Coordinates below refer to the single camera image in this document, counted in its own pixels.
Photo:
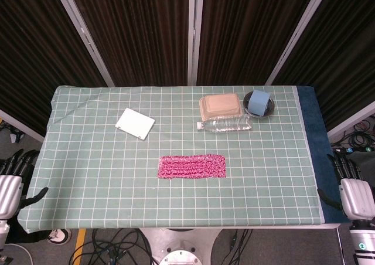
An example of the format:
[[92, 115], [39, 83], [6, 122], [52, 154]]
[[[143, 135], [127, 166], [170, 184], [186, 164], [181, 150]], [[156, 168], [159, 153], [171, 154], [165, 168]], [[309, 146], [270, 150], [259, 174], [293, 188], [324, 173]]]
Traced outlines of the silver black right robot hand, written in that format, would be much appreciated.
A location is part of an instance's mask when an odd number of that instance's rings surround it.
[[364, 180], [359, 166], [338, 151], [333, 151], [328, 158], [336, 175], [340, 201], [329, 198], [319, 188], [317, 191], [320, 199], [327, 205], [341, 210], [349, 220], [373, 220], [373, 188]]

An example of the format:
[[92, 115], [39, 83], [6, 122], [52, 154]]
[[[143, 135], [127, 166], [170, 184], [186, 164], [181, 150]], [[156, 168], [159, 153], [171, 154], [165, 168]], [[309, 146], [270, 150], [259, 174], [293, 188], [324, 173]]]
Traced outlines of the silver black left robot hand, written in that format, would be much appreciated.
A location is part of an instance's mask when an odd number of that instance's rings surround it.
[[44, 187], [37, 195], [26, 197], [33, 162], [38, 155], [38, 150], [25, 152], [20, 149], [11, 157], [1, 160], [1, 221], [13, 218], [19, 210], [40, 201], [49, 190]]

